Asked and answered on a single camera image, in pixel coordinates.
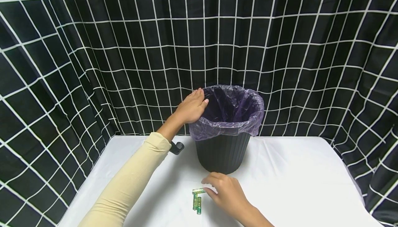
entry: white tablecloth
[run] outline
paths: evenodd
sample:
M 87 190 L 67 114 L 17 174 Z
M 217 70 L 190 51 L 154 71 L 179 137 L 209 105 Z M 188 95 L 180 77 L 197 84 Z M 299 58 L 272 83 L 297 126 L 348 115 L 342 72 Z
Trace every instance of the white tablecloth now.
M 59 226 L 78 225 L 144 138 L 111 139 Z M 192 210 L 191 191 L 202 187 L 208 172 L 189 136 L 176 136 L 174 141 L 184 143 L 185 149 L 178 156 L 168 154 L 124 226 L 241 226 L 207 195 L 202 195 L 202 215 Z M 382 226 L 366 212 L 345 165 L 322 138 L 251 138 L 243 163 L 231 176 L 238 178 L 249 201 L 275 227 Z

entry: backdrop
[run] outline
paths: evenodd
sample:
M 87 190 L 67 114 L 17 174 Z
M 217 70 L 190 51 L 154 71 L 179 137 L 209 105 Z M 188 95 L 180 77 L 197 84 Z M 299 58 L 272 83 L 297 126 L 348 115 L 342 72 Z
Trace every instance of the backdrop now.
M 0 0 L 0 225 L 55 226 L 112 136 L 227 84 L 263 97 L 260 135 L 325 138 L 395 226 L 396 26 L 397 0 Z

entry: battery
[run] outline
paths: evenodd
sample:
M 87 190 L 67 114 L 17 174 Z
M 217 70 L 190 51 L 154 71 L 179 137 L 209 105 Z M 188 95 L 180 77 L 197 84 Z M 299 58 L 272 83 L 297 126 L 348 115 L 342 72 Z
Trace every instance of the battery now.
M 200 193 L 205 193 L 205 192 L 206 191 L 203 190 L 202 188 L 192 190 L 192 194 L 197 194 L 197 195 Z
M 202 214 L 202 197 L 197 197 L 196 214 Z
M 193 210 L 196 211 L 197 209 L 197 195 L 196 193 L 193 194 Z

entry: trash can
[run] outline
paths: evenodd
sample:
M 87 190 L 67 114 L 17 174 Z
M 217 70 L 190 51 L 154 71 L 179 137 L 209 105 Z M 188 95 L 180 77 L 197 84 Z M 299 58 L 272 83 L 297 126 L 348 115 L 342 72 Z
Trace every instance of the trash can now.
M 199 120 L 189 124 L 189 133 L 204 169 L 230 174 L 242 163 L 250 136 L 258 135 L 264 101 L 256 91 L 241 86 L 203 90 L 209 104 Z

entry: beige sleeve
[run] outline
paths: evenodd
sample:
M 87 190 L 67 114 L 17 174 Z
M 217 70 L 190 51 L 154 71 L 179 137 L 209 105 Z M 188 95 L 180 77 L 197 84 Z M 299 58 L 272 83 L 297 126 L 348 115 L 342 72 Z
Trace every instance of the beige sleeve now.
M 170 147 L 160 133 L 152 132 L 105 187 L 79 227 L 123 226 L 127 214 Z

